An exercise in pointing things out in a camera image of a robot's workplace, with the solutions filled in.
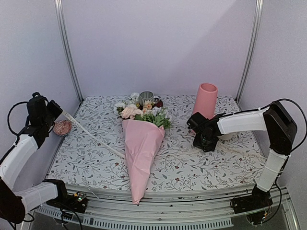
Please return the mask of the pink patterned ball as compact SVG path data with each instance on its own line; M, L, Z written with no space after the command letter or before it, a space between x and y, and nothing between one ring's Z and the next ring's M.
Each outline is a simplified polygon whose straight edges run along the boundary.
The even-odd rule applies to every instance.
M66 136L70 133L72 122L69 120L60 120L55 122L53 132L58 136Z

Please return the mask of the right aluminium frame post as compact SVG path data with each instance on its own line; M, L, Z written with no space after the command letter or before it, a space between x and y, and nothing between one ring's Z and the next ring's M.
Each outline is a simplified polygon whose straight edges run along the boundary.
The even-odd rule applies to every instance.
M240 79L240 82L239 82L239 87L238 87L238 90L237 90L237 93L236 93L236 98L235 98L235 100L238 104L240 103L240 101L243 97L244 89L245 89L246 83L248 81L249 70L250 70L250 67L251 67L253 54L254 54L254 50L255 50L255 47L256 47L257 38L258 38L259 30L260 30L262 10L263 10L263 0L257 0L255 12L254 12L252 30L251 30L251 37L250 37L250 42L249 42L249 46L248 46L247 57L246 57L246 60L245 60L242 76L241 76L241 79Z

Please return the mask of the tall pink vase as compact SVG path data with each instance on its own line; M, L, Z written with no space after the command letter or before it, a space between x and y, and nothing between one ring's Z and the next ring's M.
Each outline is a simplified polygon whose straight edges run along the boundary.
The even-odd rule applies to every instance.
M212 119L214 117L217 94L218 89L215 85L202 83L197 91L192 114L199 112L205 118Z

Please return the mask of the cream ceramic mug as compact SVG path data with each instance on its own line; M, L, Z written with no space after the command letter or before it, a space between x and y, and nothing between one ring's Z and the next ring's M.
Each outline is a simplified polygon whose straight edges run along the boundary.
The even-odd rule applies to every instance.
M233 138L233 136L234 136L234 134L233 134L233 133L230 133L230 134L223 134L223 135L221 135L221 136L218 136L218 138L219 138L220 140L230 140L230 139Z

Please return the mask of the aluminium frame post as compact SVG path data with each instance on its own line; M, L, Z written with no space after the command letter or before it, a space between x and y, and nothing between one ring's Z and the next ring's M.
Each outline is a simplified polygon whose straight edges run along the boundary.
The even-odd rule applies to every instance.
M74 87L77 99L79 103L81 103L84 100L84 98L83 98L82 90L81 90L80 83L77 77L77 73L75 70L73 58L72 58L72 53L71 53L69 39L68 39L68 33L66 29L66 24L65 24L62 1L55 0L54 3L55 3L56 16L58 20L59 33L60 33L63 50L64 50L64 56L67 61L68 70L70 73L72 85Z
M245 89L246 83L248 81L249 70L250 70L250 67L251 67L253 54L254 54L254 50L255 50L255 47L256 47L257 38L258 38L259 30L260 30L262 10L263 10L263 0L257 0L255 12L254 12L252 30L251 30L251 37L250 37L250 42L249 42L249 46L248 46L247 57L246 57L246 60L245 60L242 76L241 76L241 79L240 79L240 82L239 82L239 87L238 87L238 90L237 90L237 93L236 93L236 98L235 98L235 100L238 104L240 103L240 101L243 97L244 89Z

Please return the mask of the striped grey ceramic cup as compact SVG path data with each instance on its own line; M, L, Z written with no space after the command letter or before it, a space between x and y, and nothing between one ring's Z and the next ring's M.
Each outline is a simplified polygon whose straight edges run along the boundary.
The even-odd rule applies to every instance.
M154 100L154 94L150 91L144 91L144 92L141 92L140 95L139 95L139 104L140 106L144 106L144 104L146 102L151 102L153 103L155 100Z

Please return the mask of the left aluminium frame post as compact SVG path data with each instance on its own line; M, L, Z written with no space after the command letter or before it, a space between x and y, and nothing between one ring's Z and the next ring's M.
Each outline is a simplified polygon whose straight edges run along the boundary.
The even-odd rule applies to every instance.
M55 3L56 16L58 20L59 33L60 33L63 50L64 50L64 56L67 61L68 70L70 73L72 85L74 87L77 99L79 103L81 103L84 100L84 98L83 98L82 90L81 90L80 83L77 77L77 73L75 70L73 58L72 58L72 53L71 53L69 39L68 39L68 33L66 29L66 24L65 24L62 1L55 0L54 3Z

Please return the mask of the pink flower bouquet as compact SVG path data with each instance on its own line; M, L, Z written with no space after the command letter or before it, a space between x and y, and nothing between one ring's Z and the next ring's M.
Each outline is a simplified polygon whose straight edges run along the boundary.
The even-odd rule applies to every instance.
M135 205L144 197L154 158L162 145L165 130L171 127L167 109L154 107L154 102L140 106L139 95L132 93L127 101L114 105L116 115L122 119L125 159Z

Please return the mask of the floral patterned table mat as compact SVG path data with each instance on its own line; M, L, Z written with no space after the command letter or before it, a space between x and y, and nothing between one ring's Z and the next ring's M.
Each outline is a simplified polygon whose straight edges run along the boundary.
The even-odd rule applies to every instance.
M146 192L222 189L258 181L266 160L251 132L236 133L230 140L220 140L214 152L203 152L193 147L194 133L186 124L195 97L165 95L161 99L171 128L154 159ZM114 104L125 100L127 96L87 97L75 119L93 136L124 152L122 124ZM77 126L65 137L47 178L95 189L130 190L125 160Z

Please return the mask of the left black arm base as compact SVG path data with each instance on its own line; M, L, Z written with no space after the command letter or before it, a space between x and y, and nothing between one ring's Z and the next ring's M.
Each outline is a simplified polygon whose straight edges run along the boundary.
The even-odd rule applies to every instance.
M84 214L87 208L87 194L82 192L75 192L68 194L65 184L57 184L58 196L54 199L47 201L47 205L65 208L74 212Z

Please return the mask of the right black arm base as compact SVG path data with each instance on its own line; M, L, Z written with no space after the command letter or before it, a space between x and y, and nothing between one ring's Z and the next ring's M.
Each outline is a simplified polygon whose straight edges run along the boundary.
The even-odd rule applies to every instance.
M255 186L252 193L247 196L235 196L230 201L230 206L235 214L246 213L261 209L259 212L247 214L246 218L252 225L264 223L269 211L272 208L272 198L270 192L264 192Z

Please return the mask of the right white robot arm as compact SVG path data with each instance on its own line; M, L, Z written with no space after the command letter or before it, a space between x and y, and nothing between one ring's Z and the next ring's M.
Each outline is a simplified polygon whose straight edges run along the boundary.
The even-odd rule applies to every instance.
M214 151L221 136L253 132L261 150L267 150L266 163L256 187L259 189L248 199L252 209L263 205L274 181L282 174L297 134L297 124L282 105L273 101L262 108L218 114L211 119L199 112L187 120L188 128L196 134L193 145L204 152Z

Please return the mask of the cream printed ribbon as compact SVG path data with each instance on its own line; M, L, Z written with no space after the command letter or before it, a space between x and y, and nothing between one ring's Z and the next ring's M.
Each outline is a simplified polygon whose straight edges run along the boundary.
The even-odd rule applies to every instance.
M73 124L75 124L78 128L80 128L83 132L85 132L87 135L89 135L91 138L93 138L95 141L99 142L104 148L108 149L111 153L116 154L117 156L121 157L121 158L125 158L125 154L121 153L117 150L115 150L114 148L110 147L109 145L107 145L104 141L102 141L101 139L93 136L89 131L87 131L80 123L78 123L74 117L72 115L70 115L67 111L63 110L62 114L69 120L71 121Z

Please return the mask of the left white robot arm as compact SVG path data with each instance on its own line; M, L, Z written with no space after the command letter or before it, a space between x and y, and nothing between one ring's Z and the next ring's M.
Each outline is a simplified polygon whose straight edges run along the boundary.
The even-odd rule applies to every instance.
M48 138L55 120L63 112L54 100L48 101L38 92L25 104L28 111L25 127L14 133L16 141L0 160L0 217L14 224L22 223L29 211L47 201L54 201L61 208L71 204L61 180L46 180L32 188L13 192L22 168Z

